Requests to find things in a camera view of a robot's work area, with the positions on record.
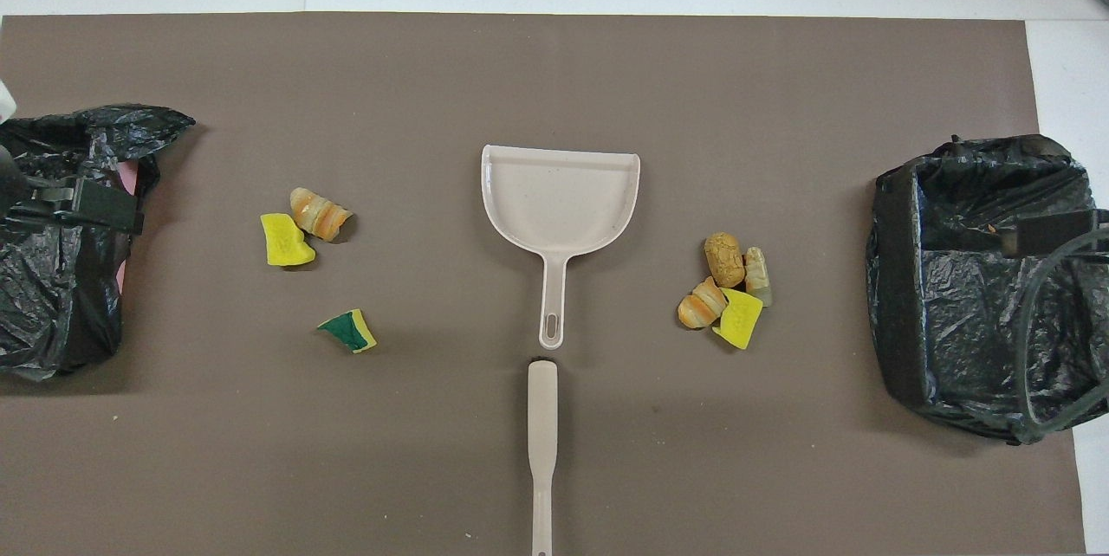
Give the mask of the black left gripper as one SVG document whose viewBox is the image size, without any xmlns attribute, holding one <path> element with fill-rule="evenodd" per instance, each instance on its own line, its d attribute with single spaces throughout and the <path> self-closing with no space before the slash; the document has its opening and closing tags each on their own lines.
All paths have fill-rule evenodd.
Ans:
<svg viewBox="0 0 1109 556">
<path fill-rule="evenodd" d="M 138 236 L 144 228 L 138 198 L 87 176 L 9 178 L 9 222 L 106 228 Z"/>
</svg>

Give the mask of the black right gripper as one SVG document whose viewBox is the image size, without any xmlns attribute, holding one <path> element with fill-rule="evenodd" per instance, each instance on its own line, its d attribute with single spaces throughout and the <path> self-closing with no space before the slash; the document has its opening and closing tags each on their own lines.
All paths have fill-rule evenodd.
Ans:
<svg viewBox="0 0 1109 556">
<path fill-rule="evenodd" d="M 1005 257 L 1051 255 L 1058 247 L 1103 225 L 1102 210 L 1069 211 L 1018 218 L 1013 228 L 1001 231 Z"/>
</svg>

